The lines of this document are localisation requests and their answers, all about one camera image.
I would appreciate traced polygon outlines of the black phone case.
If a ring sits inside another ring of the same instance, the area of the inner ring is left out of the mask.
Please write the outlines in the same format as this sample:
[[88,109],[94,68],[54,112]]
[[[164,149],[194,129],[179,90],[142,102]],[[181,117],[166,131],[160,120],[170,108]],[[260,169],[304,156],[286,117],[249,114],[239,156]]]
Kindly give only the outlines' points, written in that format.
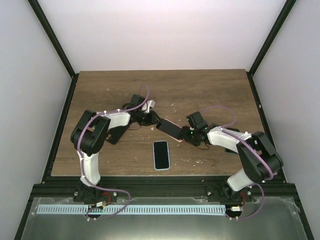
[[115,145],[120,138],[123,136],[123,134],[126,132],[126,130],[129,128],[128,125],[126,126],[117,126],[114,128],[111,128],[108,130],[107,132],[107,136],[105,141],[107,141],[108,143]]

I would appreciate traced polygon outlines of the metal base plate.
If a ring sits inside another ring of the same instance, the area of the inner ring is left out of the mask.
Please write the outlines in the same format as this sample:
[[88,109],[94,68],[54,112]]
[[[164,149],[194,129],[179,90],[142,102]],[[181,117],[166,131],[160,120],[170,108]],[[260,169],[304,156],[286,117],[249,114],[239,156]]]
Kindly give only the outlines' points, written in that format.
[[[125,200],[85,214],[37,214],[38,205],[87,205],[71,198],[36,198],[23,240],[305,240],[299,208],[290,198],[257,198],[242,216],[123,215]],[[129,205],[222,205],[194,198],[135,198]]]

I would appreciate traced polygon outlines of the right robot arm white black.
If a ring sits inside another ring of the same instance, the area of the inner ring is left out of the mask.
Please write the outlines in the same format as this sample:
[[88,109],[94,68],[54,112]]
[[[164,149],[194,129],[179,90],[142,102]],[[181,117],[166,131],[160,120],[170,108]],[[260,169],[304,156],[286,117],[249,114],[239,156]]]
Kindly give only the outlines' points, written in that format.
[[283,160],[264,132],[238,132],[226,125],[209,125],[199,111],[186,118],[189,126],[182,127],[178,134],[179,140],[195,147],[201,143],[222,147],[239,156],[242,168],[231,175],[221,187],[225,200],[236,200],[244,188],[272,180],[282,169]]

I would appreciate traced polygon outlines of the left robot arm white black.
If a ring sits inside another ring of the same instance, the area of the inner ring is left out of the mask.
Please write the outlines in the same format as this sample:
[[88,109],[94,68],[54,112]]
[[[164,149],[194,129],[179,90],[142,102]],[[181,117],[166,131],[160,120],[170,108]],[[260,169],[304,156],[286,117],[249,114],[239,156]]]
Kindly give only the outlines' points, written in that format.
[[70,141],[77,151],[81,182],[86,185],[84,195],[89,201],[97,202],[102,189],[97,186],[101,180],[99,173],[99,152],[105,142],[116,144],[130,125],[155,125],[160,118],[153,111],[156,102],[134,94],[129,103],[113,111],[85,110],[71,133]]

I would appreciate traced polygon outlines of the teal-edged smartphone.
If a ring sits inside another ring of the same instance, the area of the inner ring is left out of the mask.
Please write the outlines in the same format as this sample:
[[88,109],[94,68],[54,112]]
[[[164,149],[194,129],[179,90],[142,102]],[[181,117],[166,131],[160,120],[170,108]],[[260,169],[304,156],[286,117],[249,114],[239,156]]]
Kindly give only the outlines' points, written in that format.
[[[238,133],[240,132],[240,130],[238,128],[232,128],[232,127],[228,127],[227,130],[238,132]],[[224,151],[227,154],[232,154],[232,155],[237,155],[238,154],[237,152],[235,152],[233,150],[230,150],[228,148],[225,148]]]

